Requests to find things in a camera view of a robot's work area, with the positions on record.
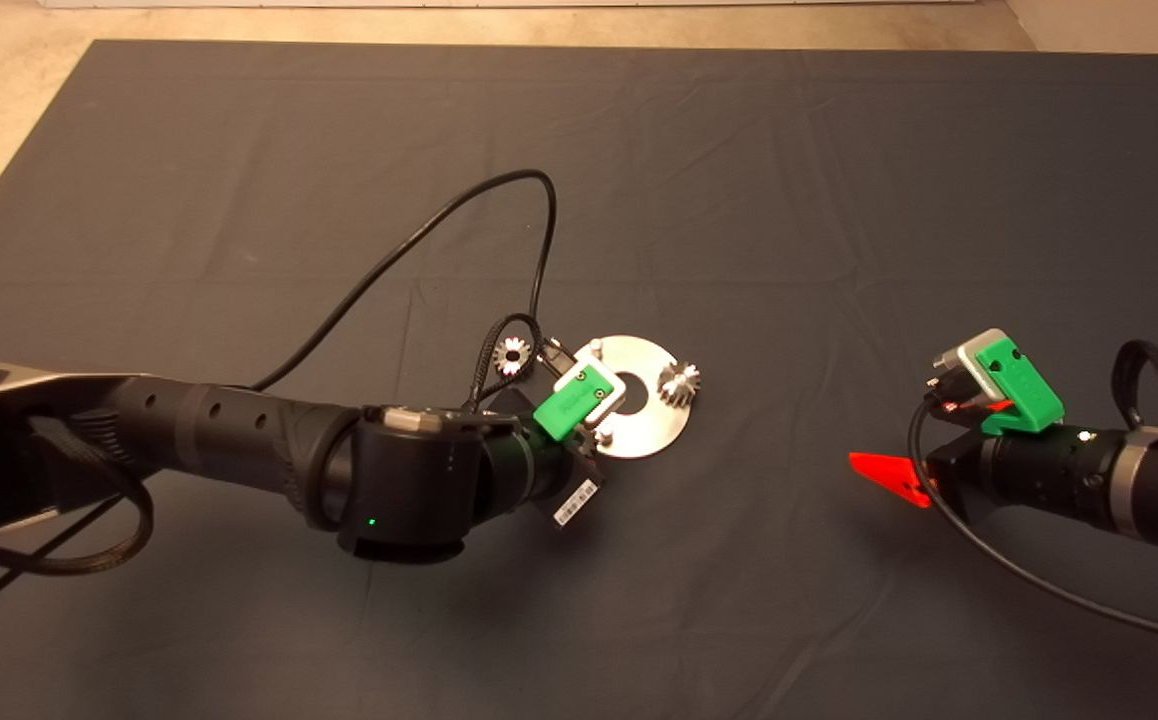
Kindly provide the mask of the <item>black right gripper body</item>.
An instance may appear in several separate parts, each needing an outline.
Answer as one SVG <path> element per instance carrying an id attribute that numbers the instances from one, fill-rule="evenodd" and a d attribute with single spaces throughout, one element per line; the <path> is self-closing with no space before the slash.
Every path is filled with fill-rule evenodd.
<path id="1" fill-rule="evenodd" d="M 1111 527 L 1111 473 L 1119 454 L 1119 429 L 967 432 L 928 454 L 928 475 L 969 526 L 1021 506 Z"/>

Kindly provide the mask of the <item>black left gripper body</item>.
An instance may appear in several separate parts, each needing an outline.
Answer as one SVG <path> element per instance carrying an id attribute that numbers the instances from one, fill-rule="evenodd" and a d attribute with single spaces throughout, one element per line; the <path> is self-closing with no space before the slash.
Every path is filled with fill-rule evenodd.
<path id="1" fill-rule="evenodd" d="M 582 434 L 556 441 L 534 410 L 516 388 L 489 402 L 489 418 L 500 424 L 484 438 L 484 521 L 530 507 L 556 530 L 566 530 L 596 500 L 606 475 L 585 451 Z"/>

